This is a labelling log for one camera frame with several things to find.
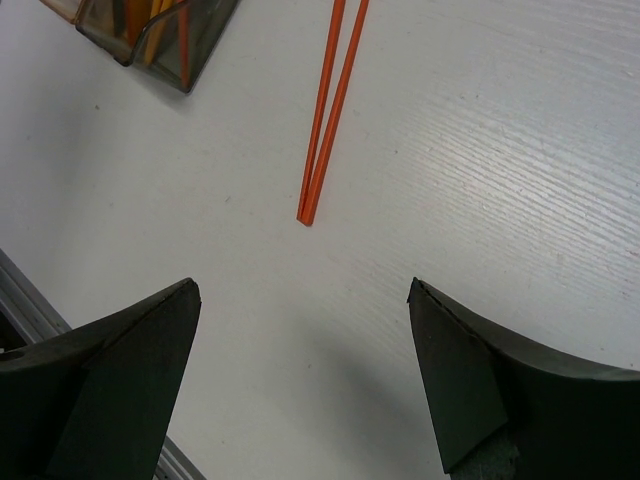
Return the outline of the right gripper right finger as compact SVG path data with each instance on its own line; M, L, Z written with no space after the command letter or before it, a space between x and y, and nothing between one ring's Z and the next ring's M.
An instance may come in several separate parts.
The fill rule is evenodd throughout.
M638 477L637 371L533 341L420 279L407 301L449 477Z

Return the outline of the red-orange fork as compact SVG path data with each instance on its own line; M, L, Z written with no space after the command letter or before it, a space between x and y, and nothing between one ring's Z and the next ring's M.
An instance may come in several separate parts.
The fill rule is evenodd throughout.
M189 9L182 7L178 14L178 40L180 49L180 78L184 90L189 86Z

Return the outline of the red chopstick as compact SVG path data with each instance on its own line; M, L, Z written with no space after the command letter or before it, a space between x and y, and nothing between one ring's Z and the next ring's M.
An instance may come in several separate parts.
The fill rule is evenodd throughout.
M310 204L306 207L305 212L310 215L312 225L315 220L322 187L328 170L330 156L333 150L333 145L338 131L339 121L341 118L343 106L345 103L348 86L353 71L357 49L359 46L360 38L365 24L366 14L369 7L368 0L362 0L359 4L359 8L354 21L353 30L351 33L349 45L345 54L344 63L342 66L340 78L336 86L336 91L327 120L323 138L319 139L317 158L311 182L311 195Z
M310 139L297 210L297 220L305 226L312 225L310 215L305 212L305 209L310 204L311 182L317 158L318 143L320 139L327 97L329 94L329 86L337 52L340 30L344 17L345 5L345 0L335 0L332 7L329 31L320 75L314 118L310 132Z

